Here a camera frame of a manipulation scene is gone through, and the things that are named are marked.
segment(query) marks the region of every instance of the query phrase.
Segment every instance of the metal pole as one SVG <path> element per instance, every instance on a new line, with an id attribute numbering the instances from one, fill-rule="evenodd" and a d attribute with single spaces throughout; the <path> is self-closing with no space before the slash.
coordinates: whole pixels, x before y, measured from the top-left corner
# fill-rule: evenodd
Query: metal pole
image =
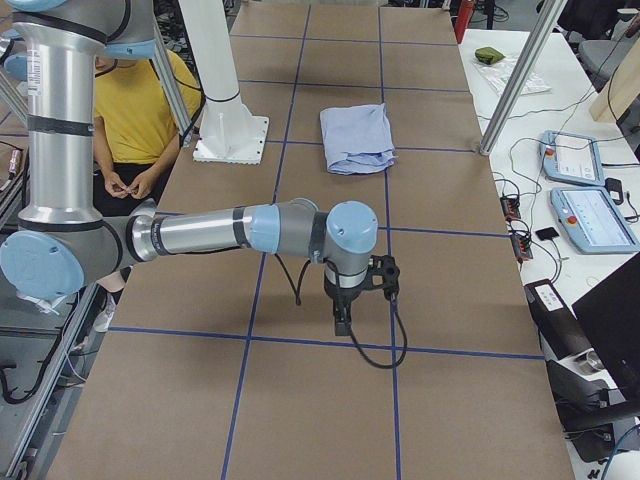
<path id="1" fill-rule="evenodd" d="M 513 110 L 522 87 L 524 87 L 529 73 L 533 69 L 540 52 L 544 48 L 549 34 L 553 30 L 562 9 L 564 8 L 567 0 L 546 0 L 540 12 L 540 18 L 533 31 L 527 39 L 527 43 L 522 49 L 518 63 L 513 69 L 511 78 L 500 97 L 500 101 L 496 106 L 491 121 L 487 126 L 482 141 L 480 142 L 480 153 L 482 155 L 489 155 L 493 149 L 495 143 L 498 141 L 500 132 L 504 128 L 505 123 L 509 119 L 509 115 Z"/>
<path id="2" fill-rule="evenodd" d="M 22 98 L 16 87 L 9 81 L 7 74 L 0 69 L 0 97 L 13 114 L 18 117 L 20 123 L 27 127 L 27 102 Z"/>
<path id="3" fill-rule="evenodd" d="M 173 68 L 171 68 L 171 62 L 169 61 L 169 56 L 162 41 L 162 34 L 160 33 L 160 28 L 155 18 L 153 20 L 153 30 L 156 42 L 156 50 L 152 59 L 153 66 L 156 69 L 164 93 L 167 96 L 167 101 L 171 107 L 171 112 L 173 112 L 173 118 L 178 125 L 180 135 L 184 135 L 191 123 L 191 119 L 189 118 L 187 107 L 184 104 L 184 99 L 180 94 L 178 83 L 173 75 Z"/>

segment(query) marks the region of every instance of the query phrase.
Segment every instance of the human hand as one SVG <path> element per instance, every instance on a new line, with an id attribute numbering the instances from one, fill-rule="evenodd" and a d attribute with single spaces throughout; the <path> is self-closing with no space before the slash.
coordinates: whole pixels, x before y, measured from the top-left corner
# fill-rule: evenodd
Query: human hand
<path id="1" fill-rule="evenodd" d="M 158 181 L 158 176 L 159 175 L 151 168 L 139 174 L 133 179 L 131 185 L 129 185 L 131 196 L 136 200 L 142 200 L 147 197 Z"/>
<path id="2" fill-rule="evenodd" d="M 109 192 L 109 195 L 116 198 L 125 198 L 129 195 L 129 188 L 116 172 L 104 175 L 104 189 Z"/>

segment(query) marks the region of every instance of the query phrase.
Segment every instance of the green object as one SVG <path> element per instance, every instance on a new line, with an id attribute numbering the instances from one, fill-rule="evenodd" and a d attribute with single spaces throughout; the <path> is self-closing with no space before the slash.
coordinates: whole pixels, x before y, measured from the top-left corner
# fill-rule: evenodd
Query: green object
<path id="1" fill-rule="evenodd" d="M 476 50 L 476 58 L 482 63 L 493 65 L 502 60 L 504 55 L 493 47 L 482 47 Z"/>

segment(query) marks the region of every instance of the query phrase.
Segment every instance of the shoe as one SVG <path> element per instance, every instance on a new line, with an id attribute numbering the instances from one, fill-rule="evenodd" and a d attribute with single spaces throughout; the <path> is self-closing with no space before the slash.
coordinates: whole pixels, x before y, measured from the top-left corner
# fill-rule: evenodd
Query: shoe
<path id="1" fill-rule="evenodd" d="M 113 299 L 113 295 L 107 293 L 107 305 L 104 307 L 93 322 L 93 329 L 96 332 L 106 332 L 109 329 L 109 324 L 113 320 L 113 316 L 116 313 L 116 301 Z"/>

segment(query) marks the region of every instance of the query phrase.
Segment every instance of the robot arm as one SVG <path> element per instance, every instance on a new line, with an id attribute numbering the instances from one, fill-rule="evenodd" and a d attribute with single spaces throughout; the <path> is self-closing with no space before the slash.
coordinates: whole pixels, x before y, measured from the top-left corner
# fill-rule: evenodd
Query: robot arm
<path id="1" fill-rule="evenodd" d="M 103 219 L 91 191 L 94 58 L 105 51 L 152 57 L 152 2 L 7 1 L 28 49 L 30 203 L 19 214 L 21 231 L 0 248 L 2 270 L 19 292 L 53 299 L 157 256 L 243 246 L 326 262 L 325 291 L 334 301 L 338 334 L 349 333 L 350 304 L 362 290 L 383 288 L 387 298 L 397 293 L 393 259 L 371 257 L 376 216 L 359 202 L 329 213 L 297 199 L 197 215 Z M 383 280 L 374 284 L 376 276 Z"/>

